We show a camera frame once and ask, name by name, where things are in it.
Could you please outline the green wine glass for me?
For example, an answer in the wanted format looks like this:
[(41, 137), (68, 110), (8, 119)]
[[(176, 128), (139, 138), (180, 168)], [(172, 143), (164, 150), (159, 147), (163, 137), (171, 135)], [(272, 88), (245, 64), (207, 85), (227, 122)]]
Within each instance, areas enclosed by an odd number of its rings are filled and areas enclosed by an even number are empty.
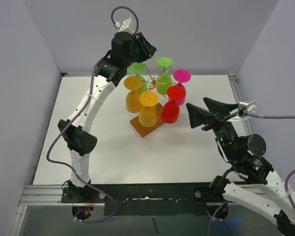
[(134, 62), (127, 69), (129, 73), (135, 74), (137, 77), (141, 79), (142, 85), (139, 89), (137, 89), (139, 93), (142, 93), (147, 90), (147, 82), (145, 78), (141, 76), (141, 73), (144, 71), (144, 69), (145, 69), (145, 65), (143, 62), (141, 63)]
[(157, 92), (161, 95), (166, 95), (169, 87), (172, 86), (172, 78), (168, 74), (169, 69), (173, 63), (171, 58), (161, 57), (156, 61), (157, 65), (163, 69), (157, 79)]

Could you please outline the red wine glass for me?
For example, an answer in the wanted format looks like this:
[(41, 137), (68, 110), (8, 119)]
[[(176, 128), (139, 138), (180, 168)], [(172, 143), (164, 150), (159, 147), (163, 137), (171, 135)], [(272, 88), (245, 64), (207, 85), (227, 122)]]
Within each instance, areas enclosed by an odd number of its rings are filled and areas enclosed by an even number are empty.
[(180, 86), (171, 86), (167, 89), (169, 101), (163, 106), (161, 119), (165, 123), (175, 123), (178, 120), (180, 108), (177, 104), (178, 100), (185, 97), (186, 91)]

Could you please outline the orange wine glass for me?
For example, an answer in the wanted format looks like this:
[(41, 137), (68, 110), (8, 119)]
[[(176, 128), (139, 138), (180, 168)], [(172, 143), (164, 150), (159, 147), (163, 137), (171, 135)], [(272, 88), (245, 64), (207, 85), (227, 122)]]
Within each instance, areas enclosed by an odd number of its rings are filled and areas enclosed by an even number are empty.
[(131, 113), (138, 113), (143, 106), (138, 92), (138, 89), (142, 86), (141, 79), (137, 76), (129, 76), (124, 80), (124, 86), (130, 90), (126, 96), (126, 109)]
[(157, 122), (157, 111), (155, 106), (159, 102), (159, 96), (151, 91), (144, 91), (140, 95), (140, 102), (143, 105), (139, 112), (139, 123), (143, 127), (152, 127)]

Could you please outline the pink wine glass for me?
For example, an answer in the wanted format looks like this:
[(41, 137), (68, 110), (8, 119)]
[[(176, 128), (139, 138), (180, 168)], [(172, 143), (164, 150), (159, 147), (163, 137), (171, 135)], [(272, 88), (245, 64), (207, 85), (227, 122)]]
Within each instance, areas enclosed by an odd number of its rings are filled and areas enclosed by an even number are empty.
[(191, 74), (185, 69), (178, 69), (173, 73), (173, 77), (178, 82), (175, 87), (180, 87), (184, 90), (184, 97), (180, 100), (177, 100), (177, 104), (181, 106), (184, 104), (186, 98), (186, 88), (183, 84), (191, 79)]

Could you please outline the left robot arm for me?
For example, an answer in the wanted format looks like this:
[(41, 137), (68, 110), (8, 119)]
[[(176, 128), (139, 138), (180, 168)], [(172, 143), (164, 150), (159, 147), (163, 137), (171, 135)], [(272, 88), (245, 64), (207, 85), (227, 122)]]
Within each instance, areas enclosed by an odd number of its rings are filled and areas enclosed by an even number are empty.
[(108, 95), (118, 86), (133, 63), (150, 59), (157, 49), (142, 33), (117, 32), (111, 49), (94, 66), (90, 87), (77, 109), (67, 120), (61, 119), (58, 128), (67, 143), (73, 171), (69, 180), (73, 197), (85, 202), (90, 197), (89, 156), (97, 144), (90, 134), (92, 123)]

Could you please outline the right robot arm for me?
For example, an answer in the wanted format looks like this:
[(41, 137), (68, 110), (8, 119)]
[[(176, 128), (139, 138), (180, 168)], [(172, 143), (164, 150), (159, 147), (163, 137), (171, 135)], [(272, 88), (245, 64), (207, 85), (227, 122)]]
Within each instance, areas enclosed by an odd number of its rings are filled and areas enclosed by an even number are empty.
[(276, 225), (282, 235), (295, 236), (295, 191), (289, 179), (282, 180), (264, 158), (266, 142), (262, 136), (239, 136), (232, 124), (249, 117), (262, 118), (256, 114), (255, 101), (226, 104), (208, 97), (203, 101), (206, 109), (186, 104), (190, 126), (212, 130), (220, 155), (231, 165), (211, 182), (210, 197), (241, 205)]

